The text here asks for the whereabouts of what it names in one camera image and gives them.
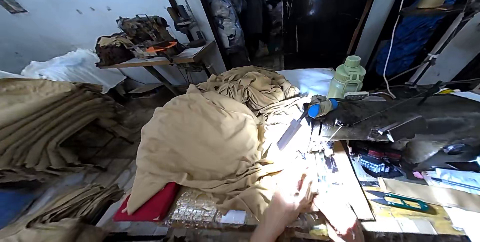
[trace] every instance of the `bottle cap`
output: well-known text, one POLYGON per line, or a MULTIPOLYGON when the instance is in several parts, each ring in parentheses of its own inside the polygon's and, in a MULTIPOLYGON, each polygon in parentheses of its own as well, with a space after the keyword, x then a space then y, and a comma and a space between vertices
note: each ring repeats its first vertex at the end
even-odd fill
POLYGON ((360 56, 350 55, 345 60, 345 66, 349 68, 356 68, 360 66, 360 60, 362 60, 360 56))

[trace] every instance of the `door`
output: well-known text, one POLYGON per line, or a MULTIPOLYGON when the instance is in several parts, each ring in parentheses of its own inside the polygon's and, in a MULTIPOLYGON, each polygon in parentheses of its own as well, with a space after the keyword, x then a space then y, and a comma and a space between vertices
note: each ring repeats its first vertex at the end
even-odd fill
POLYGON ((340 65, 367 0, 283 1, 285 68, 340 65))

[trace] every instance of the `white wall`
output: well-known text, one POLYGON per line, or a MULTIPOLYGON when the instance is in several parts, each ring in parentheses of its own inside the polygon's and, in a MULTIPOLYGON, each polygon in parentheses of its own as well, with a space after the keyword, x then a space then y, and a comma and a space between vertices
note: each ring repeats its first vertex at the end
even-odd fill
MULTIPOLYGON (((135 17, 136 14, 158 15, 164 17, 173 28, 173 20, 167 12, 167 7, 170 6, 168 0, 16 1, 28 13, 10 14, 0 7, 0 70, 11 73, 19 73, 30 61, 46 61, 77 48, 94 49, 99 36, 120 31, 115 22, 119 16, 128 18, 135 17)), ((202 23, 201 29, 207 39, 213 38, 210 26, 202 23)), ((188 42, 182 33, 174 29, 170 29, 170 33, 181 43, 188 42)), ((213 54, 209 59, 219 72, 225 70, 219 53, 213 54)), ((139 78, 144 78, 146 83, 156 81, 143 68, 131 71, 136 72, 139 78)), ((184 83, 177 69, 165 66, 160 71, 174 85, 184 83)), ((206 78, 204 73, 194 75, 197 79, 206 78)))

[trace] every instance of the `white cable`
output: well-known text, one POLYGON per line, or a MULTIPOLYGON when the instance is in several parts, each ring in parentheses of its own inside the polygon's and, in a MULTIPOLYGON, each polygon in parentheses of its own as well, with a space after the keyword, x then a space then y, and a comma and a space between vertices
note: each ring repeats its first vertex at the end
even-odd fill
POLYGON ((386 72, 387 72, 388 61, 390 60, 390 54, 392 53, 393 38, 395 37, 395 30, 397 29, 397 25, 399 24, 400 12, 403 9, 403 2, 404 1, 405 0, 402 0, 402 2, 400 3, 400 10, 398 11, 398 16, 396 18, 395 25, 393 26, 392 40, 390 40, 390 49, 388 49, 387 60, 385 61, 385 67, 383 68, 383 79, 385 80, 385 83, 387 84, 387 91, 392 96, 393 99, 396 99, 397 97, 395 97, 395 95, 392 93, 392 91, 390 91, 390 85, 388 84, 386 72))
POLYGON ((332 136, 330 137, 330 139, 328 139, 327 143, 328 143, 330 140, 332 140, 333 136, 335 136, 342 127, 343 127, 343 125, 340 126, 340 128, 338 128, 338 129, 332 134, 332 136))

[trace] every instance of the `white plastic bag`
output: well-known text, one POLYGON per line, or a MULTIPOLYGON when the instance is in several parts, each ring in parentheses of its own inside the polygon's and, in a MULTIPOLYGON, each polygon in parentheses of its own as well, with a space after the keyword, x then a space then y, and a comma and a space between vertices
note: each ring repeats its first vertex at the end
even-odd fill
POLYGON ((99 57, 92 51, 78 49, 45 62, 32 61, 21 74, 32 79, 101 85, 105 94, 126 77, 116 68, 96 67, 98 61, 99 57))

